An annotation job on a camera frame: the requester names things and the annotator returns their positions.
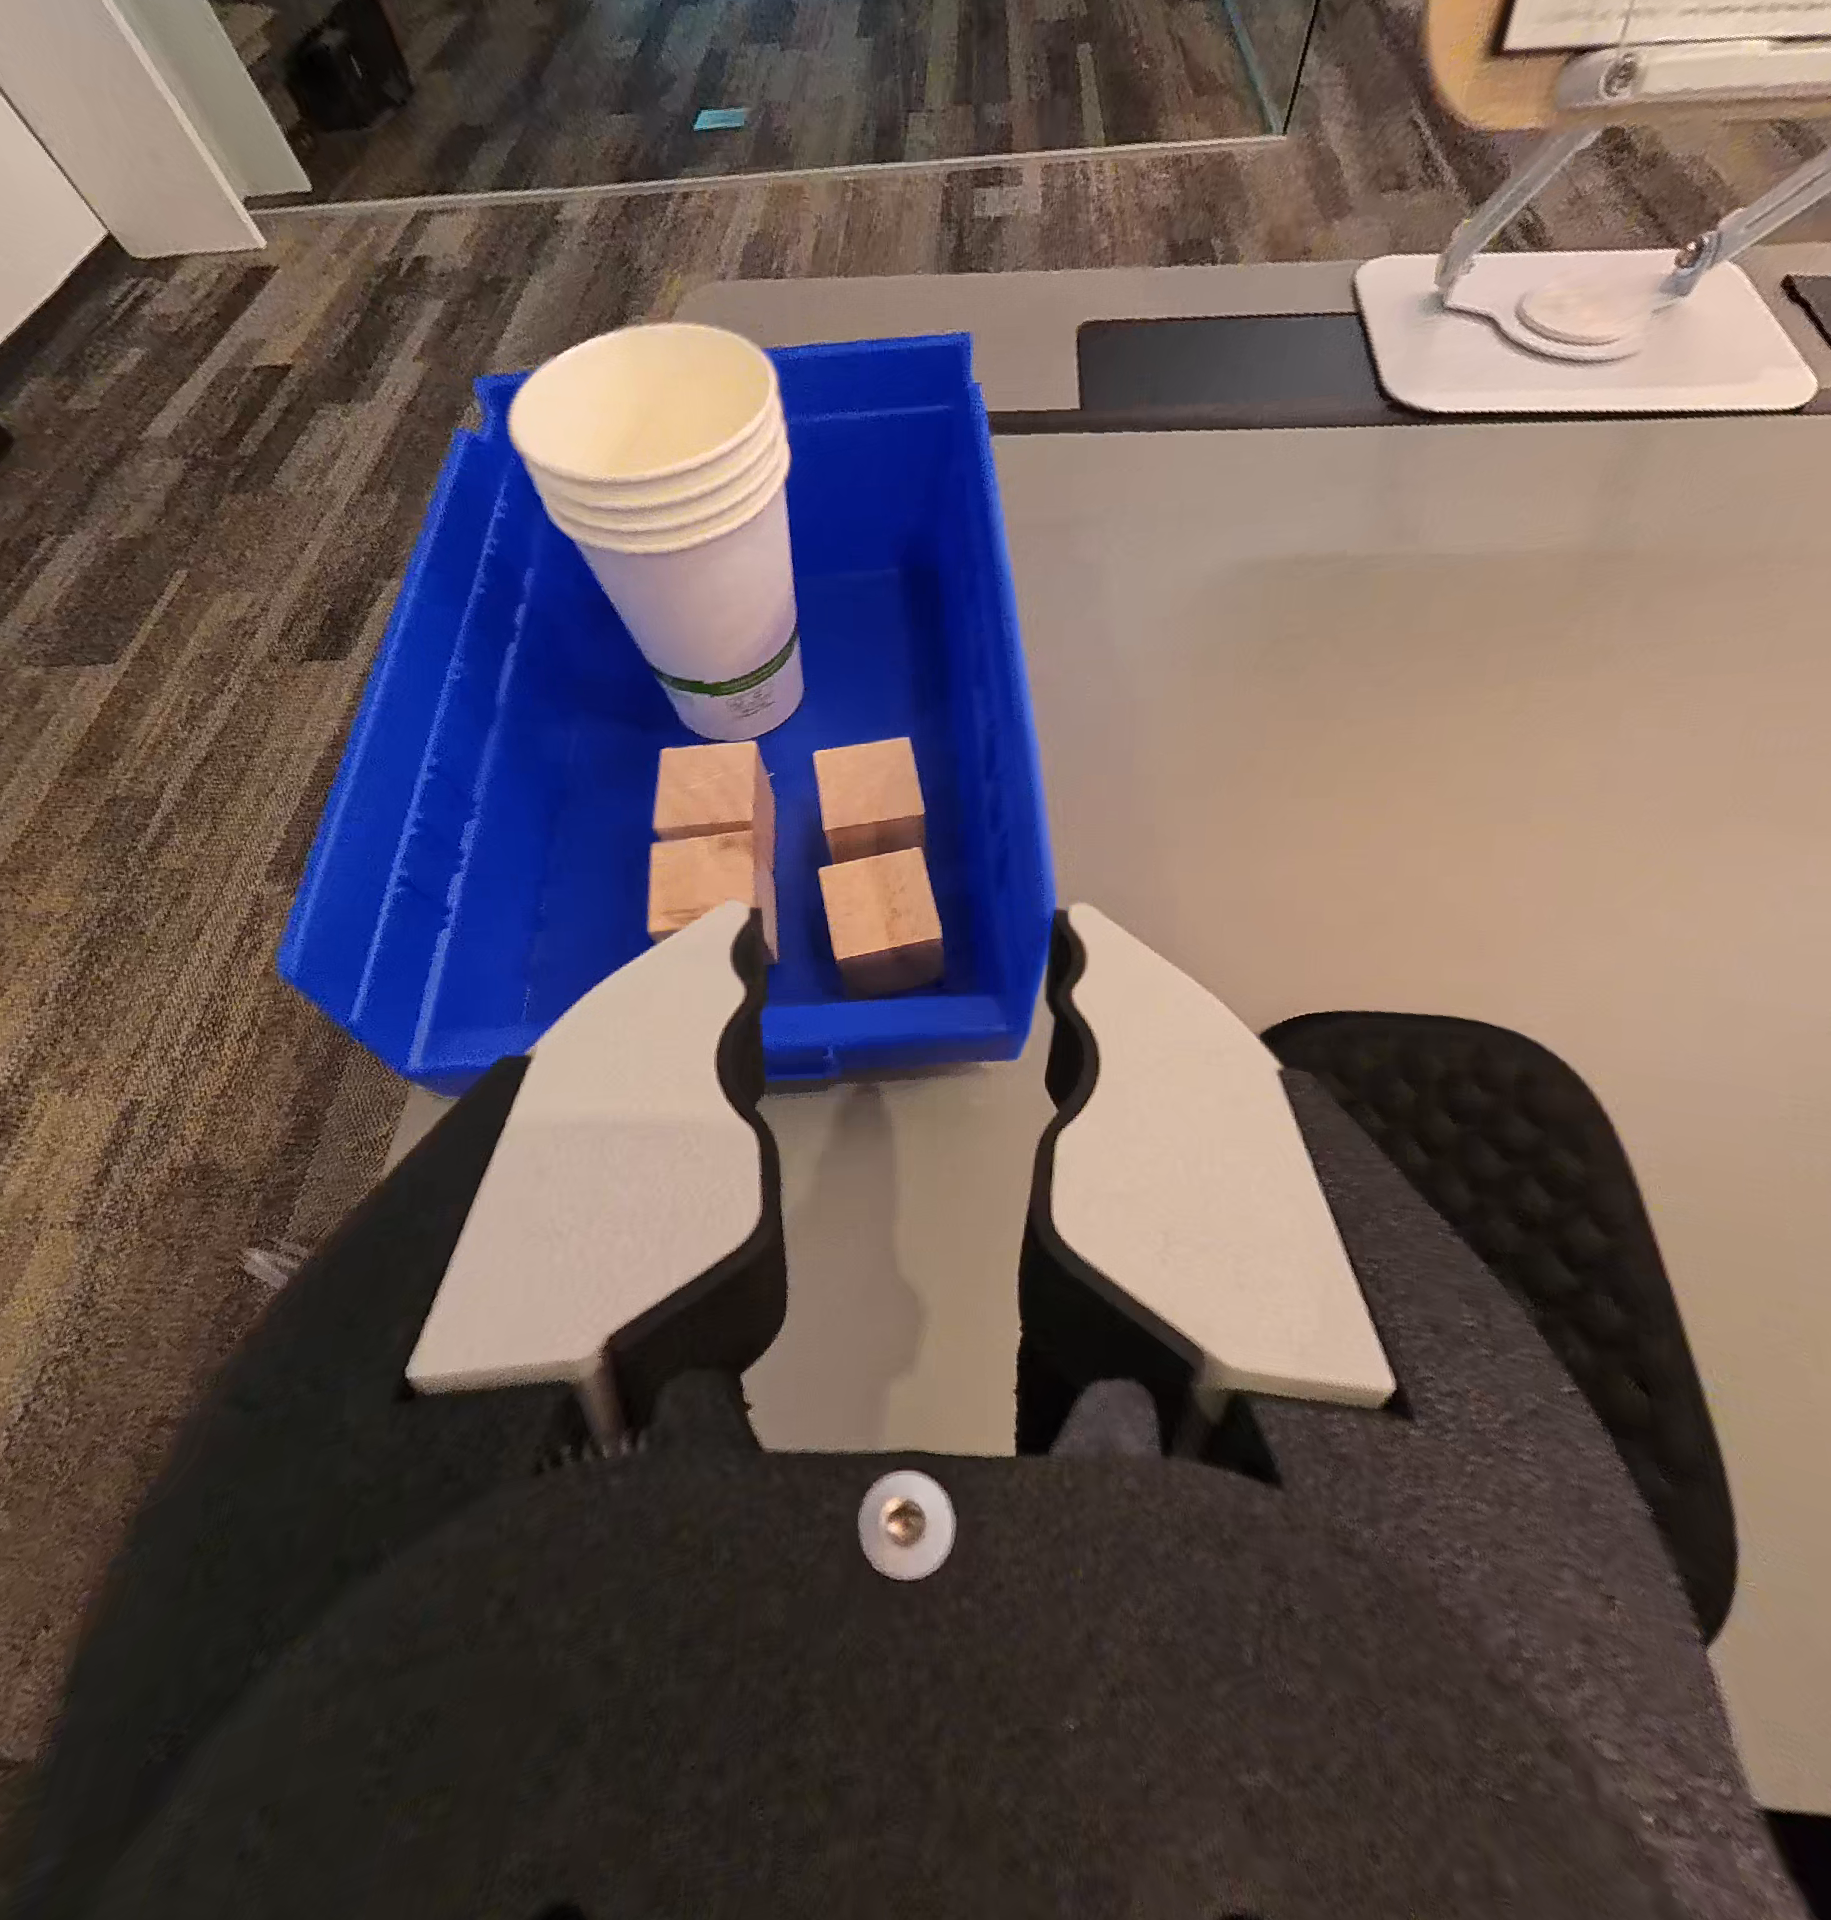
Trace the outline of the black padded wrist rest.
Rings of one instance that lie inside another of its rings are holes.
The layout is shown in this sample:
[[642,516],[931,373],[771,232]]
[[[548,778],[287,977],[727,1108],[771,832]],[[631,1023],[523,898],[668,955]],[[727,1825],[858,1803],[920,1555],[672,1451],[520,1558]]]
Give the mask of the black padded wrist rest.
[[1513,1030],[1339,1009],[1262,1036],[1535,1323],[1670,1550],[1707,1643],[1739,1577],[1726,1462],[1632,1161],[1582,1077]]

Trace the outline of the blue plastic bin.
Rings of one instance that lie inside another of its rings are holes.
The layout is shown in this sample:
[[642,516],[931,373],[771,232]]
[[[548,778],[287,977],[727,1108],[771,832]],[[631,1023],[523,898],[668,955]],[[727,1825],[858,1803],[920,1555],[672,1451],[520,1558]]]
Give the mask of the blue plastic bin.
[[[1055,881],[1028,656],[969,332],[777,352],[807,696],[760,742],[778,805],[769,1083],[1013,1062]],[[477,382],[355,709],[280,977],[385,1068],[462,1095],[647,949],[659,758],[682,740]],[[906,738],[943,977],[854,998],[811,757]]]

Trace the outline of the wooden cube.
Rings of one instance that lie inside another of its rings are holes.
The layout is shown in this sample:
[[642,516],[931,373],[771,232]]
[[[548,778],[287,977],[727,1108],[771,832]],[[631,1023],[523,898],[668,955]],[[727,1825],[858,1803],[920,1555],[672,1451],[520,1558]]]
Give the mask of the wooden cube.
[[717,906],[760,911],[769,960],[780,959],[775,860],[750,828],[654,841],[647,852],[645,936],[661,944]]
[[775,857],[775,785],[760,743],[705,742],[661,750],[651,832],[659,843],[750,833]]
[[943,928],[917,847],[832,861],[817,873],[832,959],[850,998],[937,989]]
[[906,736],[814,750],[812,780],[828,861],[926,852],[926,807]]

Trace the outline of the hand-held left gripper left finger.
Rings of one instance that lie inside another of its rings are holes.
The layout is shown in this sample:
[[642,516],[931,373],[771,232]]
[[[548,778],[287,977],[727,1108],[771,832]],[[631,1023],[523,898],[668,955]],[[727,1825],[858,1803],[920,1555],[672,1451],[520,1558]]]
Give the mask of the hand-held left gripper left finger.
[[418,1396],[555,1384],[600,1450],[662,1392],[740,1380],[790,1303],[778,1146],[760,1113],[769,949],[727,903],[585,993],[519,1090],[406,1361]]

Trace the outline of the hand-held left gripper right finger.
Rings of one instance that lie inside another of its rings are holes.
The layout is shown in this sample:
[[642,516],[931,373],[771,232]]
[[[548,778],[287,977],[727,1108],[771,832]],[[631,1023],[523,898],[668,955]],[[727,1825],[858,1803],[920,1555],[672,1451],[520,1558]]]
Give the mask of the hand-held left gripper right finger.
[[1016,1447],[1129,1383],[1158,1451],[1262,1460],[1256,1402],[1359,1412],[1401,1383],[1284,1068],[1091,905],[1055,916],[1047,1095],[1019,1259]]

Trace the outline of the black floor box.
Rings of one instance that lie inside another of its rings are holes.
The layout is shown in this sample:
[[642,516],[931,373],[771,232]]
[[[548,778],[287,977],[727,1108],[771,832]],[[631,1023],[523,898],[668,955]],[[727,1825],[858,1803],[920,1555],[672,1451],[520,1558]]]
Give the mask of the black floor box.
[[367,132],[416,95],[384,2],[315,6],[280,59],[280,81],[311,133]]

